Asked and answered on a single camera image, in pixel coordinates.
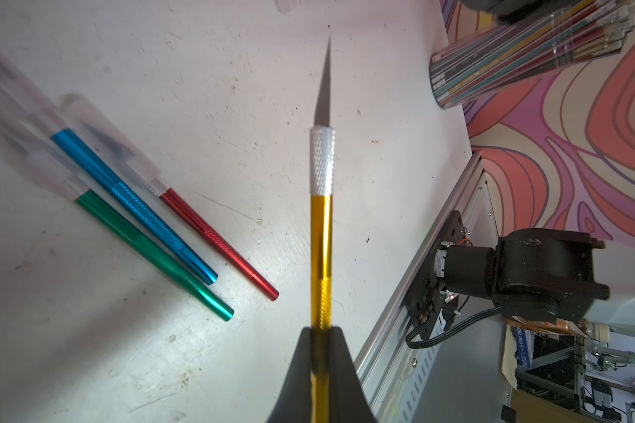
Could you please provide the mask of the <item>yellow capped knife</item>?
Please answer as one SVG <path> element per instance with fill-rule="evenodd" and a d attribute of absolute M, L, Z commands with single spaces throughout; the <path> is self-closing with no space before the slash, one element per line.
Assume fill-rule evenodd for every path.
<path fill-rule="evenodd" d="M 329 421 L 328 340 L 332 327 L 333 170 L 335 130 L 330 125 L 331 46 L 326 47 L 310 129 L 310 323 L 312 420 Z"/>

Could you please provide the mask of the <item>green capped knife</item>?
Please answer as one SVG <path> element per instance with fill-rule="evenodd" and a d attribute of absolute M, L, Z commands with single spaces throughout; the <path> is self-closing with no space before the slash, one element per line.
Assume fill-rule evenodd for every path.
<path fill-rule="evenodd" d="M 191 294 L 217 317 L 229 321 L 234 310 L 214 294 L 177 256 L 167 247 L 157 245 L 140 229 L 121 215 L 105 199 L 100 197 L 78 175 L 77 169 L 57 151 L 33 134 L 13 130 L 0 130 L 3 145 L 11 148 L 24 166 L 39 179 L 46 189 L 59 193 L 76 203 L 116 234 L 129 247 L 139 253 L 154 267 Z"/>

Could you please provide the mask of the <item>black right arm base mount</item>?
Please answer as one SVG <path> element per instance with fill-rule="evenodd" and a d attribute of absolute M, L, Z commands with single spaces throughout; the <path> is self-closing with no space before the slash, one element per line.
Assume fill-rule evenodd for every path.
<path fill-rule="evenodd" d="M 411 349 L 431 348 L 499 314 L 578 322 L 595 301 L 610 297 L 609 287 L 594 279 L 592 253 L 603 246 L 587 233 L 526 228 L 499 238 L 495 247 L 478 247 L 463 236 L 460 213 L 451 211 L 405 295 L 411 324 L 405 342 Z M 493 306 L 432 336 L 453 294 Z"/>

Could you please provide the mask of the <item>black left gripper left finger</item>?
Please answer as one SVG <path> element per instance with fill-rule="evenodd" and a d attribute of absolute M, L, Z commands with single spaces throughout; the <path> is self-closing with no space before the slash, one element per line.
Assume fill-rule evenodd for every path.
<path fill-rule="evenodd" d="M 302 329 L 268 423 L 312 422 L 312 331 Z"/>

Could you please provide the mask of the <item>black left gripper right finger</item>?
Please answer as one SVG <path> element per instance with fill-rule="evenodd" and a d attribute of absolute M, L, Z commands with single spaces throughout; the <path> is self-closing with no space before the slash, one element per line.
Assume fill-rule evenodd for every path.
<path fill-rule="evenodd" d="M 377 423 L 339 327 L 330 330 L 330 421 Z"/>

